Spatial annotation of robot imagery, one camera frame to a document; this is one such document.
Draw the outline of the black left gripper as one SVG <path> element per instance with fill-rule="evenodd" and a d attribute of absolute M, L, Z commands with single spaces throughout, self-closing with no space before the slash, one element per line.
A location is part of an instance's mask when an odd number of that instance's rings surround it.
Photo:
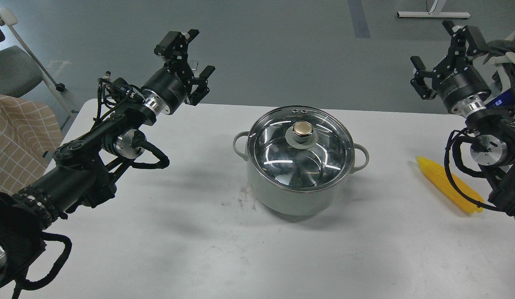
<path fill-rule="evenodd" d="M 144 83 L 141 93 L 158 100 L 160 113 L 173 114 L 183 103 L 197 106 L 209 93 L 208 80 L 215 66 L 206 66 L 195 77 L 187 61 L 189 43 L 198 35 L 198 29 L 168 32 L 153 50 L 165 63 Z"/>

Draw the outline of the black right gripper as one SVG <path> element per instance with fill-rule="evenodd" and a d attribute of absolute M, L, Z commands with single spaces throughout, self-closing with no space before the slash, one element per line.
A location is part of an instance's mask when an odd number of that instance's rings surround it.
<path fill-rule="evenodd" d="M 488 53 L 487 43 L 476 26 L 460 27 L 450 20 L 442 21 L 446 32 L 451 36 L 446 57 L 432 71 L 428 71 L 421 57 L 411 56 L 414 77 L 411 86 L 423 100 L 434 100 L 440 96 L 446 110 L 451 113 L 460 101 L 471 96 L 485 100 L 491 90 L 473 66 L 477 57 Z M 428 87 L 425 78 L 432 79 Z"/>

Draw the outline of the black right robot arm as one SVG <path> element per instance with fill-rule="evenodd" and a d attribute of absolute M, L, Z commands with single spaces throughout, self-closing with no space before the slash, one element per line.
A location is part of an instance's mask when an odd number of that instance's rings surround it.
<path fill-rule="evenodd" d="M 439 96 L 450 114 L 465 119 L 445 148 L 444 170 L 451 187 L 478 208 L 515 218 L 515 32 L 486 42 L 475 26 L 442 22 L 451 37 L 447 55 L 432 70 L 412 56 L 411 85 L 424 100 Z M 485 178 L 488 204 L 461 191 L 449 170 L 451 159 L 463 173 Z"/>

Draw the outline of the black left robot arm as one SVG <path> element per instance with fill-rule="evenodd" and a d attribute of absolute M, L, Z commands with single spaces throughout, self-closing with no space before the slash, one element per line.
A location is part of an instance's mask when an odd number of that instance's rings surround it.
<path fill-rule="evenodd" d="M 198 29 L 166 34 L 153 50 L 164 64 L 141 88 L 112 80 L 107 71 L 98 79 L 92 128 L 56 148 L 50 172 L 13 195 L 0 192 L 0 288 L 15 282 L 14 299 L 50 284 L 68 260 L 72 242 L 47 232 L 52 223 L 78 206 L 95 208 L 114 198 L 128 168 L 169 166 L 140 127 L 154 125 L 159 114 L 173 114 L 183 103 L 196 106 L 209 93 L 215 67 L 195 74 L 188 62 L 189 44 L 198 35 Z"/>

